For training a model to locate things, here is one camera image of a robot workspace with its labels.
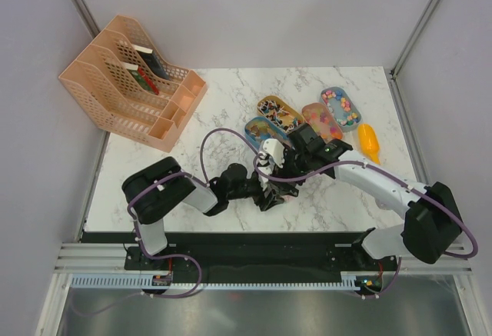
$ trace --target gray wall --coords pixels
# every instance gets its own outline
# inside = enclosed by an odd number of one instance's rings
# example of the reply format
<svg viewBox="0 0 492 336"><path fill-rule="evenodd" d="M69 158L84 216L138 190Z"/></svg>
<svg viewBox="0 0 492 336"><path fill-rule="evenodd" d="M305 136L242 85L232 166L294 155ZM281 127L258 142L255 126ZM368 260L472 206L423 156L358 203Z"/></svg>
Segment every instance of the gray wall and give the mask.
<svg viewBox="0 0 492 336"><path fill-rule="evenodd" d="M131 15L190 68L391 67L428 0L85 0L102 27Z"/></svg>
<svg viewBox="0 0 492 336"><path fill-rule="evenodd" d="M453 189L480 250L492 314L492 0L443 0L399 84L433 179Z"/></svg>
<svg viewBox="0 0 492 336"><path fill-rule="evenodd" d="M0 328L34 333L101 131L57 77L90 42L70 0L0 0Z"/></svg>

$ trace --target metal floor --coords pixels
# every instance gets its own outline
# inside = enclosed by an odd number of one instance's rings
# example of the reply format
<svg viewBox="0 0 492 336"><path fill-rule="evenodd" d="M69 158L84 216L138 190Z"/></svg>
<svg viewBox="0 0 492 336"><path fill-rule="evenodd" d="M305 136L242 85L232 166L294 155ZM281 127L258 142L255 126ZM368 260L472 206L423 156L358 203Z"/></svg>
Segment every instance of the metal floor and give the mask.
<svg viewBox="0 0 492 336"><path fill-rule="evenodd" d="M83 312L103 308L132 292L71 291L75 306ZM65 309L58 334L462 336L470 332L451 276L400 276L379 300L362 301L336 291L209 290L186 299L135 297L92 318Z"/></svg>

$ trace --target book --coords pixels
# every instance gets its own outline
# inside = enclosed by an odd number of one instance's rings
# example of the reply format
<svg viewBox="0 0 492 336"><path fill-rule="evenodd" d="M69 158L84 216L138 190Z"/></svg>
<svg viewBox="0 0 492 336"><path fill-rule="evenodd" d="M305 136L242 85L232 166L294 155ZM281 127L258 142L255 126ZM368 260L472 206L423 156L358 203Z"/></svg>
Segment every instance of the book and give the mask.
<svg viewBox="0 0 492 336"><path fill-rule="evenodd" d="M154 53L152 49L145 48L140 45L133 45L133 49L137 51L137 53L141 56L145 64L151 69L154 75L159 76L164 80L171 80L168 73L164 70L164 67L159 61L158 56Z"/></svg>
<svg viewBox="0 0 492 336"><path fill-rule="evenodd" d="M123 66L133 76L136 82L146 91L159 95L159 89L155 86L154 82L145 74L144 70L138 65L130 63L124 63Z"/></svg>

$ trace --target white marble surface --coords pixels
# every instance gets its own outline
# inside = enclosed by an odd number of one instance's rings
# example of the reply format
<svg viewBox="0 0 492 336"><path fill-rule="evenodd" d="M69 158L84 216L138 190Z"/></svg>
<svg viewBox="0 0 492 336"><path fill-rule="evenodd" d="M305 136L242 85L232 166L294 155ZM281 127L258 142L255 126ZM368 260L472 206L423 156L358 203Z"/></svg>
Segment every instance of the white marble surface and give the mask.
<svg viewBox="0 0 492 336"><path fill-rule="evenodd" d="M265 95L277 95L298 111L318 100L322 89L347 90L372 125L381 146L381 164L415 178L404 136L383 68L233 68L198 71L208 92L174 147L173 155L185 171L202 177L198 150L202 138L217 127L243 133ZM357 131L345 141L359 149ZM167 154L111 135L85 226L86 231L130 231L121 183L136 171ZM252 151L232 134L217 133L206 145L205 164L212 178L232 162L252 171ZM165 218L166 231L354 231L384 228L401 222L392 211L379 209L374 199L344 182L316 176L300 187L299 197L269 211L259 211L251 199L232 201L229 209L208 218L179 205Z"/></svg>

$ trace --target small toy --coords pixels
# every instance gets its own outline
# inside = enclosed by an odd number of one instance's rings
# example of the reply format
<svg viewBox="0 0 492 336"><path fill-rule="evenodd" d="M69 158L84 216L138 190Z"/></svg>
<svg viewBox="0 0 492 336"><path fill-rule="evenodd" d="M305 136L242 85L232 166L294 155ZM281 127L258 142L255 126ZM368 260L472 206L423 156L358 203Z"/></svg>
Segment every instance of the small toy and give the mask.
<svg viewBox="0 0 492 336"><path fill-rule="evenodd" d="M339 140L344 137L344 135L340 132L340 129L336 127L330 127L330 134L332 138L337 138Z"/></svg>

